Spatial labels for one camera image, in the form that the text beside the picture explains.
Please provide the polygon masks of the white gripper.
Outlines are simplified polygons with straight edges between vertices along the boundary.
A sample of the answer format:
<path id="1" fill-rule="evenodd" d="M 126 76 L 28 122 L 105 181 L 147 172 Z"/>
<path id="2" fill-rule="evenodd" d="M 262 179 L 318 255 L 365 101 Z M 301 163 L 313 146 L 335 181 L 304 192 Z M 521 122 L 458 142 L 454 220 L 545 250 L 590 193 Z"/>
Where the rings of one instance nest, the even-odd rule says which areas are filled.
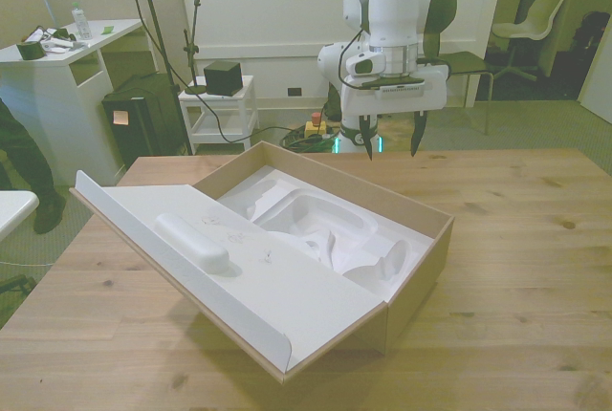
<path id="1" fill-rule="evenodd" d="M 404 76 L 347 76 L 341 88 L 344 117 L 359 116 L 363 146 L 370 160 L 378 150 L 378 114 L 414 112 L 410 153 L 415 156 L 426 131 L 427 111 L 447 103 L 447 65 L 426 65 Z"/>

